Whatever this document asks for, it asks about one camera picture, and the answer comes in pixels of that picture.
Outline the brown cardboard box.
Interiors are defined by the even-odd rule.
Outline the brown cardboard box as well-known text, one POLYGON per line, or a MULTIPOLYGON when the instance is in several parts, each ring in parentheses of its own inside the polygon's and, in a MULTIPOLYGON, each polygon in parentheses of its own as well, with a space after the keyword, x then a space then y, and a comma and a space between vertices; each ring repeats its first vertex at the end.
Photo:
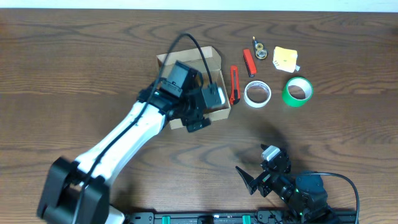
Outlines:
POLYGON ((221 56, 212 46, 202 47, 200 50, 172 52, 169 55, 162 54, 158 55, 157 59, 159 66, 164 68, 160 89, 181 101, 169 113, 171 129, 185 127, 178 115, 183 105, 183 96, 192 91, 202 90, 212 83, 223 89, 226 102, 220 107, 205 109, 203 115, 211 122, 228 118, 231 104, 228 102, 221 71, 221 56))

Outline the white tape roll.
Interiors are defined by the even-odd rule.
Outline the white tape roll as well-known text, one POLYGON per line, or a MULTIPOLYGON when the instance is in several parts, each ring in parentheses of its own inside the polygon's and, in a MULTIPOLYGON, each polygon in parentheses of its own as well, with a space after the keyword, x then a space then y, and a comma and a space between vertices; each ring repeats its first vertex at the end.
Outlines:
POLYGON ((244 89, 244 100, 252 108, 265 107, 271 96, 271 88, 268 84, 259 80, 249 82, 244 89))

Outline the green tape roll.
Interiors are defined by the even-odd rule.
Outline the green tape roll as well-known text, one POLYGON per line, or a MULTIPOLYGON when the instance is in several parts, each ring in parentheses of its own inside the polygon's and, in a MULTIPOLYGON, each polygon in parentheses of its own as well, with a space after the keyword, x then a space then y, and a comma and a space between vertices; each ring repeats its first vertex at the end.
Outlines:
POLYGON ((294 108, 303 106, 313 96, 313 86, 304 77, 293 77, 282 91, 283 101, 294 108))

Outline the yellow sticky note pad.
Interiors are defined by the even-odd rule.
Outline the yellow sticky note pad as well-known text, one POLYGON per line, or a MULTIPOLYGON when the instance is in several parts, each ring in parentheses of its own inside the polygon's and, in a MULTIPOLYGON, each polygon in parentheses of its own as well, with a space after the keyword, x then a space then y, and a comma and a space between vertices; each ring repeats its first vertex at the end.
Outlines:
POLYGON ((297 65, 297 58, 298 52, 296 50, 276 46, 272 62, 276 69, 294 73, 294 71, 300 70, 300 66, 297 65))

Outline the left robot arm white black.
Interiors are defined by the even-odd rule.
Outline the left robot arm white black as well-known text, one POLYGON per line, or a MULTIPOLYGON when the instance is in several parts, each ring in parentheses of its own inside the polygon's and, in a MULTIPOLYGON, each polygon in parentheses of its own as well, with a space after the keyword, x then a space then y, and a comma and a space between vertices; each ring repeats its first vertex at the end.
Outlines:
POLYGON ((124 223, 125 214, 109 202, 110 188, 123 167, 173 119, 188 132, 210 125, 203 112, 224 103, 214 82, 176 62, 140 91, 129 114, 96 146, 69 162, 59 157, 50 167, 37 216, 47 223, 124 223))

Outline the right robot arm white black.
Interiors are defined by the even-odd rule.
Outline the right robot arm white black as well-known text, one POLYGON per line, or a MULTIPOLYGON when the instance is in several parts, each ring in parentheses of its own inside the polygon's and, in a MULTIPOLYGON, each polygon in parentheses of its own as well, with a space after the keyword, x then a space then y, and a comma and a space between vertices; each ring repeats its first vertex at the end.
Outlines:
POLYGON ((263 146, 262 173, 256 178, 240 167, 238 174, 250 194, 259 191, 263 197, 277 194, 288 206, 283 214, 285 223, 341 223, 338 215, 327 203, 328 194, 318 175, 300 174, 291 177, 292 163, 285 149, 263 146))

